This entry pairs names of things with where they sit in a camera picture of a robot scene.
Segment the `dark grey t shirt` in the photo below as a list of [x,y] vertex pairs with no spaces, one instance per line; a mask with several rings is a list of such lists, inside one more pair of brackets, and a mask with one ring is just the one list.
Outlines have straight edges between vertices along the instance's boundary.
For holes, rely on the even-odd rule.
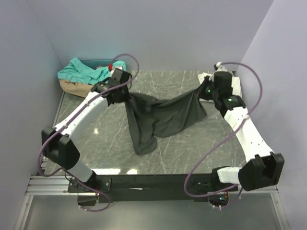
[[131,93],[125,109],[132,145],[138,156],[153,152],[157,138],[180,133],[207,116],[196,90],[163,100]]

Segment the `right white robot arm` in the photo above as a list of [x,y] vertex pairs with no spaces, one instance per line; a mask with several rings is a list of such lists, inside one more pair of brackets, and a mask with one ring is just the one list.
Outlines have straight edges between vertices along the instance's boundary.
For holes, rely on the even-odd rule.
[[213,169],[211,187],[222,191],[227,184],[240,185],[251,191],[277,185],[284,166],[284,157],[274,153],[263,140],[249,115],[243,99],[240,78],[226,70],[198,75],[202,101],[214,103],[223,119],[235,132],[246,164],[242,167],[223,166]]

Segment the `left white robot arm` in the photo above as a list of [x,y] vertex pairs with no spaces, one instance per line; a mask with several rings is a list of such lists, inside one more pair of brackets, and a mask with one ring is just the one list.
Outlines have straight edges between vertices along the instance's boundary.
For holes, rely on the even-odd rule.
[[39,161],[45,156],[79,181],[79,187],[86,193],[97,188],[96,173],[81,160],[80,152],[74,145],[81,133],[99,113],[110,105],[129,98],[126,84],[109,85],[99,83],[93,87],[84,101],[62,122],[42,131],[42,147]]

